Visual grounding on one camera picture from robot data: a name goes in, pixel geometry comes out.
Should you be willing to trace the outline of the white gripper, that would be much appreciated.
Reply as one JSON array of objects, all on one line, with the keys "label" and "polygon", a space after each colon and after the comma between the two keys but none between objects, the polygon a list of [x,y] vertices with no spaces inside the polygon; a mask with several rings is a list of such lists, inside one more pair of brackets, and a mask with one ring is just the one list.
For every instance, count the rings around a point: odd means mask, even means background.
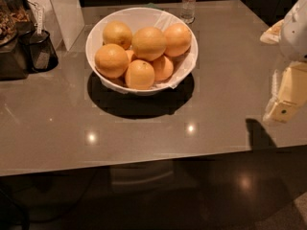
[{"label": "white gripper", "polygon": [[284,20],[261,34],[260,41],[279,43],[282,54],[292,60],[283,72],[274,71],[272,96],[263,117],[270,125],[285,124],[307,103],[307,0],[297,0]]}]

